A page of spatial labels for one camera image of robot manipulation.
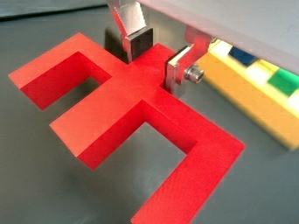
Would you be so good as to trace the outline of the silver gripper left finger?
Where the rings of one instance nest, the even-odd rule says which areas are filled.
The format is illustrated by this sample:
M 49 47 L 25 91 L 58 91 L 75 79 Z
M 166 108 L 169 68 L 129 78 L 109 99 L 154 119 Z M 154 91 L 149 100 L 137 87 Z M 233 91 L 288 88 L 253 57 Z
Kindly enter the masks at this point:
M 142 5 L 137 0 L 107 0 L 107 5 L 122 33 L 129 62 L 133 62 L 154 46 L 154 29 L 146 24 Z

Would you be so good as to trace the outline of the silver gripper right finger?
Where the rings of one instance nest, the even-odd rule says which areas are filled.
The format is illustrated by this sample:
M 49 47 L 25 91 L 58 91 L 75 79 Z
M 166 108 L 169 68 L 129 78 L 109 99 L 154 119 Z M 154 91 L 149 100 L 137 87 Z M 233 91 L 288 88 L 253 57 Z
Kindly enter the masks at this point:
M 198 84 L 205 71 L 198 66 L 201 57 L 208 53 L 212 44 L 212 35 L 186 26 L 186 46 L 167 61 L 165 67 L 165 89 L 170 94 L 181 97 L 185 93 L 185 82 Z

